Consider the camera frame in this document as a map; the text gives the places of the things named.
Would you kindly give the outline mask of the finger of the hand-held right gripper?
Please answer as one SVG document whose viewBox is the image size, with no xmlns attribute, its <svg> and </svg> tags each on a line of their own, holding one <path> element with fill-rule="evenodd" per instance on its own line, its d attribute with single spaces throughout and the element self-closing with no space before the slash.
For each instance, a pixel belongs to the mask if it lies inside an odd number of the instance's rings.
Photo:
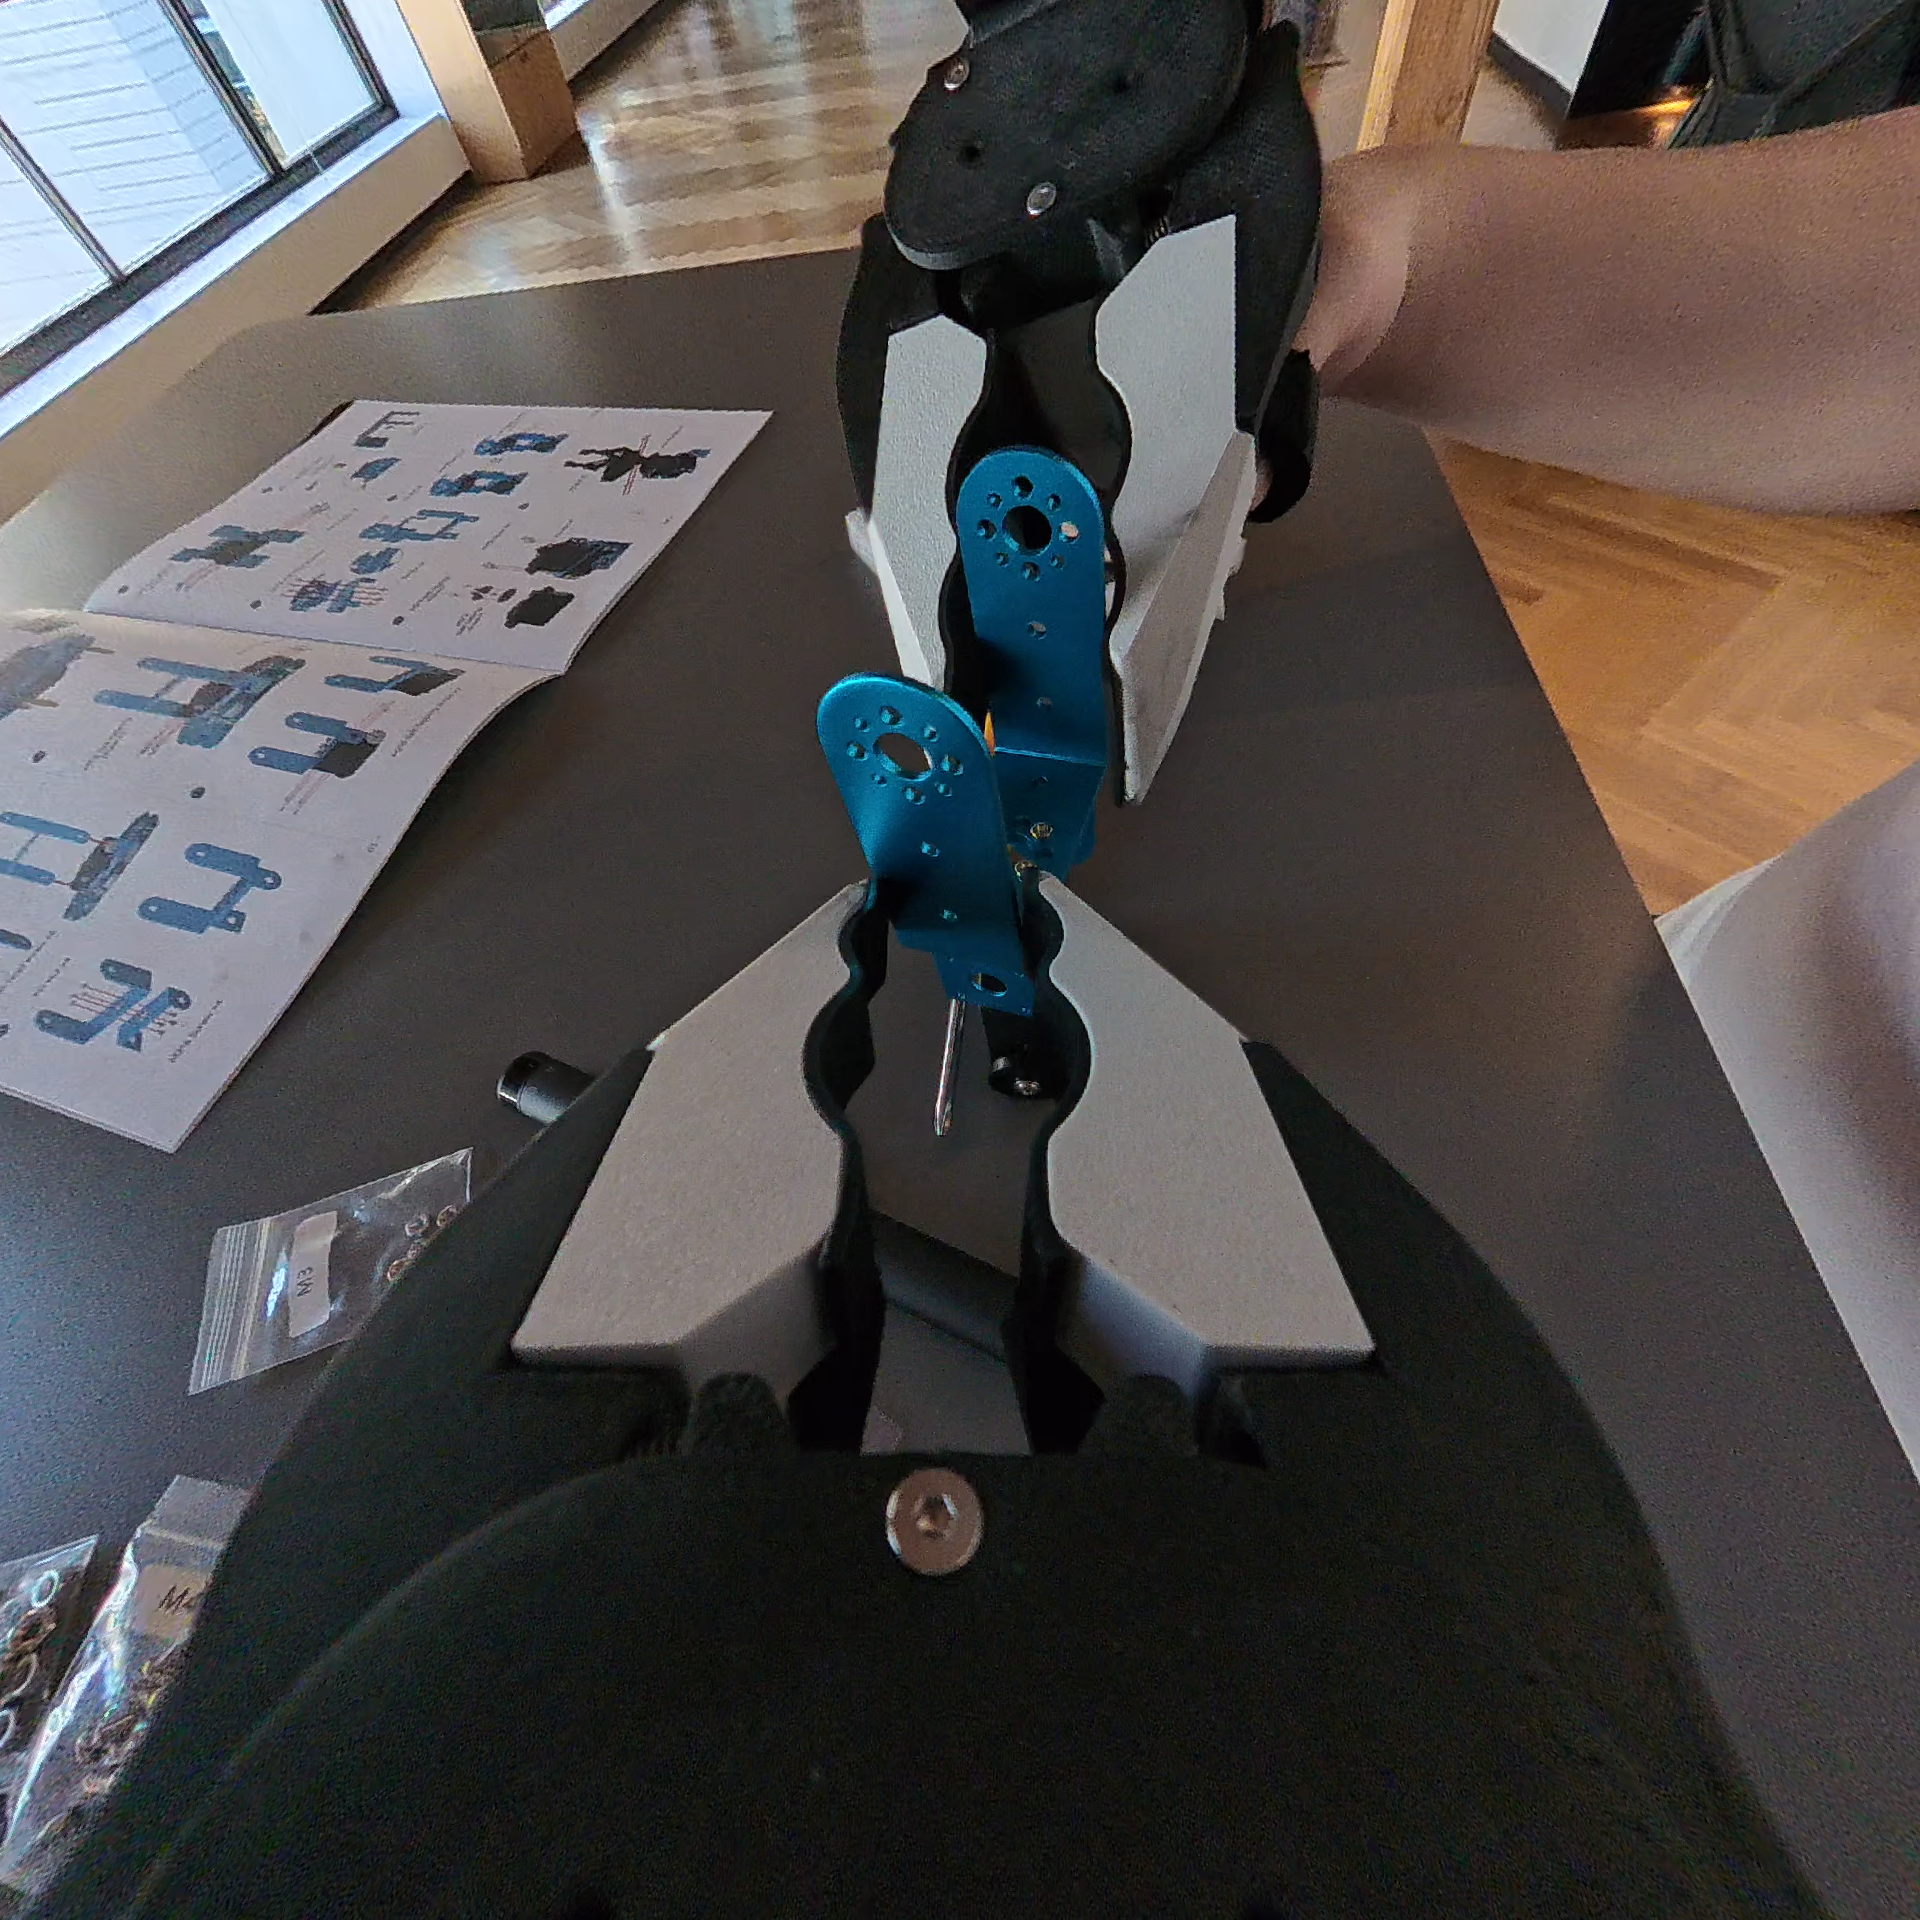
<svg viewBox="0 0 1920 1920">
<path fill-rule="evenodd" d="M 989 341 L 941 312 L 884 340 L 854 314 L 845 321 L 845 437 L 862 501 L 849 538 L 877 578 L 902 672 L 933 688 L 953 684 L 951 473 L 989 363 Z"/>
<path fill-rule="evenodd" d="M 1099 372 L 1128 449 L 1110 527 L 1122 586 L 1110 634 L 1121 793 L 1143 801 L 1227 609 L 1253 505 L 1256 441 L 1236 421 L 1236 217 L 1171 231 L 1095 318 Z"/>
</svg>

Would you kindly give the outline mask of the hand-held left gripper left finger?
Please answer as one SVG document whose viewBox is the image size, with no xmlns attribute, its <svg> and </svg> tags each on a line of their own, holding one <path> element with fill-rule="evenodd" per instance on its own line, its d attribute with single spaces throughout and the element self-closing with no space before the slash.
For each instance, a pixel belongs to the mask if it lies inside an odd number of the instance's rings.
<svg viewBox="0 0 1920 1920">
<path fill-rule="evenodd" d="M 884 1336 L 852 1094 L 877 1062 L 869 881 L 665 1030 L 513 1338 L 522 1362 L 763 1379 L 857 1451 Z"/>
</svg>

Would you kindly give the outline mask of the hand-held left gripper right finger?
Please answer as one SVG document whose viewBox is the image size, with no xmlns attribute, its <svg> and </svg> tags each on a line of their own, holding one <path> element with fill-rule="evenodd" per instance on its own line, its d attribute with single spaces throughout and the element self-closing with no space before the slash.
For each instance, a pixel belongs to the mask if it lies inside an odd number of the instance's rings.
<svg viewBox="0 0 1920 1920">
<path fill-rule="evenodd" d="M 1062 880 L 1039 1012 L 1068 1070 L 1034 1141 L 1020 1237 L 1018 1400 L 1072 1451 L 1131 1379 L 1201 1411 L 1221 1378 L 1369 1362 L 1242 1031 Z"/>
</svg>

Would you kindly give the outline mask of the blue metal bracket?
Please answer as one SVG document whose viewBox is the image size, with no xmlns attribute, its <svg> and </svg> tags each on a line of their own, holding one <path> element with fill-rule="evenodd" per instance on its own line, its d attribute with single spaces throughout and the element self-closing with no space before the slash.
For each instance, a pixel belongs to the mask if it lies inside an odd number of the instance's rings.
<svg viewBox="0 0 1920 1920">
<path fill-rule="evenodd" d="M 1110 755 L 1103 501 L 1059 452 L 993 449 L 959 488 L 959 560 L 993 731 L 947 692 L 854 673 L 820 700 L 818 737 L 900 944 L 951 1000 L 1031 1017 L 1018 865 L 1091 855 Z"/>
</svg>

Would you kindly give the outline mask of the dark grey desk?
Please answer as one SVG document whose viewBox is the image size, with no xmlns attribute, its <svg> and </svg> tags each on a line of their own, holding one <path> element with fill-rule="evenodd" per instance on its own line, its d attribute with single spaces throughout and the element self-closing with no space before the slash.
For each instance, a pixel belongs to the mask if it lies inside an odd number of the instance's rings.
<svg viewBox="0 0 1920 1920">
<path fill-rule="evenodd" d="M 241 1482 L 309 1373 L 193 1400 L 215 1230 L 449 1147 L 528 1048 L 603 1067 L 865 865 L 815 735 L 890 665 L 845 531 L 852 254 L 297 318 L 5 527 L 71 607 L 352 397 L 768 410 L 579 653 L 469 747 L 189 1143 L 5 1100 L 5 1556 Z M 1585 1393 L 1823 1900 L 1916 1915 L 1916 1482 L 1429 444 L 1332 404 L 1149 797 L 1074 887 L 1276 1044 Z"/>
</svg>

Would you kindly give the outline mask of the black cylindrical tool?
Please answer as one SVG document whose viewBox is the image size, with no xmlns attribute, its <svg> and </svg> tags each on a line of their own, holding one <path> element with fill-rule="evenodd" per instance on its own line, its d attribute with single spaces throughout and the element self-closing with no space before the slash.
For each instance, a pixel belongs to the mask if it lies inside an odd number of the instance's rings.
<svg viewBox="0 0 1920 1920">
<path fill-rule="evenodd" d="M 585 1067 L 525 1052 L 502 1070 L 496 1096 L 537 1128 L 556 1122 L 593 1086 Z M 886 1211 L 871 1211 L 877 1270 L 886 1299 L 886 1344 L 969 1352 L 1004 1365 L 1003 1320 L 1017 1277 Z"/>
</svg>

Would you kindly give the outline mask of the scattered small clear parts bags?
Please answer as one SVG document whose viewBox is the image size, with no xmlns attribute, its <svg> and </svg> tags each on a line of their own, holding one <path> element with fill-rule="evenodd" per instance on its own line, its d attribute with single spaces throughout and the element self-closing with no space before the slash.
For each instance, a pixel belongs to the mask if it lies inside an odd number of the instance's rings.
<svg viewBox="0 0 1920 1920">
<path fill-rule="evenodd" d="M 210 1241 L 193 1393 L 348 1341 L 469 1205 L 472 1153 L 237 1221 Z M 5 1896 L 40 1891 L 105 1812 L 184 1668 L 189 1640 L 244 1507 L 224 1482 L 176 1476 L 122 1550 L 30 1734 L 5 1761 Z"/>
</svg>

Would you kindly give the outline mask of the square wooden pillar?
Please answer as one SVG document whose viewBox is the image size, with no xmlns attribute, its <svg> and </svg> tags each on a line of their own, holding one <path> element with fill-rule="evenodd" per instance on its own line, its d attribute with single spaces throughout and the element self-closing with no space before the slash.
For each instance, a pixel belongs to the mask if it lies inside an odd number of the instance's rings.
<svg viewBox="0 0 1920 1920">
<path fill-rule="evenodd" d="M 579 113 L 542 1 L 398 1 L 480 181 L 531 180 Z"/>
</svg>

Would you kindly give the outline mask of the open instruction booklet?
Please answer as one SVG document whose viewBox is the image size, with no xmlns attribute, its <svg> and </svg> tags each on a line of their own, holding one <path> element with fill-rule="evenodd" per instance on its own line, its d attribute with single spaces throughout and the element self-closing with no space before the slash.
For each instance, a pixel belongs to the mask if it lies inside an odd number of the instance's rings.
<svg viewBox="0 0 1920 1920">
<path fill-rule="evenodd" d="M 7 613 L 5 1091 L 179 1149 L 767 421 L 354 400 L 83 609 Z"/>
</svg>

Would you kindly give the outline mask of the large window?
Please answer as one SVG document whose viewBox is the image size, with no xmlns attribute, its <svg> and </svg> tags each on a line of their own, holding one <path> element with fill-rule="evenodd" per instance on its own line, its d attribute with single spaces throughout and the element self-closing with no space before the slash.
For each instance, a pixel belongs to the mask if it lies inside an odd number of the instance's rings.
<svg viewBox="0 0 1920 1920">
<path fill-rule="evenodd" d="M 343 4 L 5 4 L 5 392 L 394 119 Z"/>
</svg>

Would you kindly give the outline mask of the yellow handled screwdriver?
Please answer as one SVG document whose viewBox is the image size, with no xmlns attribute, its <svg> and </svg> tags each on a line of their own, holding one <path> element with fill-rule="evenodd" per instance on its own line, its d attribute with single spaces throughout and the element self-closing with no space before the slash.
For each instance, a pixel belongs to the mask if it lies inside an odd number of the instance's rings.
<svg viewBox="0 0 1920 1920">
<path fill-rule="evenodd" d="M 929 693 L 922 729 L 930 743 L 930 770 L 916 788 L 915 843 L 924 864 L 921 887 L 933 887 L 933 906 L 921 911 L 933 927 L 930 951 L 949 995 L 933 1103 L 933 1130 L 942 1138 L 951 1132 L 959 1090 L 964 1000 L 1031 1017 L 1039 985 L 1025 926 L 1027 883 L 1007 841 L 987 737 L 967 709 L 942 692 Z"/>
</svg>

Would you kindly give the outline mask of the thick wooden post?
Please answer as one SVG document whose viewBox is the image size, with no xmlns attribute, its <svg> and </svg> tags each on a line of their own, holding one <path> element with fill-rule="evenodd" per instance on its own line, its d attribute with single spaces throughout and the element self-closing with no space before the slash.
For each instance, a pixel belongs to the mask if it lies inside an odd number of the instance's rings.
<svg viewBox="0 0 1920 1920">
<path fill-rule="evenodd" d="M 1356 150 L 1462 139 L 1501 4 L 1387 1 Z"/>
</svg>

